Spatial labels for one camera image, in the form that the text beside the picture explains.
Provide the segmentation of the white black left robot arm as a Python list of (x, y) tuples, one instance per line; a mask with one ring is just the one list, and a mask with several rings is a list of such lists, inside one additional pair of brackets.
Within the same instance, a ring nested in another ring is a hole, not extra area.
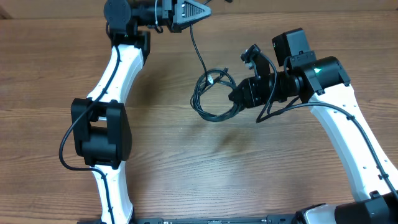
[(150, 53), (150, 32), (138, 28), (148, 27), (160, 34), (166, 27), (180, 33), (210, 17), (211, 9), (190, 0), (107, 0), (103, 12), (111, 58), (87, 97), (73, 100), (72, 124), (61, 140), (58, 156), (66, 169), (77, 170), (63, 158), (63, 148), (72, 135), (76, 154), (86, 164), (82, 169), (93, 173), (98, 187), (102, 215), (97, 223), (133, 223), (134, 206), (126, 182), (132, 134), (125, 103)]

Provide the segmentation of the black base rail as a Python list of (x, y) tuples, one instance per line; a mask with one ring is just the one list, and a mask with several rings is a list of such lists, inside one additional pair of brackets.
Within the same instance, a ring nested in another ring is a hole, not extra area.
[(246, 218), (186, 218), (186, 219), (164, 219), (164, 218), (135, 218), (135, 224), (298, 224), (302, 223), (296, 219), (294, 214), (266, 215), (265, 217)]

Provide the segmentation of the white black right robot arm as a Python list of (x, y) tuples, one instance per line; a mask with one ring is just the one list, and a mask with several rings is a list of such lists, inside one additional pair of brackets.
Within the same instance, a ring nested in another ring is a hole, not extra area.
[(317, 58), (303, 29), (272, 40), (277, 63), (257, 45), (241, 55), (254, 76), (244, 79), (229, 99), (241, 109), (262, 107), (258, 122), (282, 114), (274, 102), (286, 102), (284, 111), (308, 108), (326, 131), (349, 179), (353, 201), (321, 203), (293, 215), (269, 215), (267, 223), (396, 223), (397, 168), (389, 160), (366, 122), (351, 80), (333, 56)]

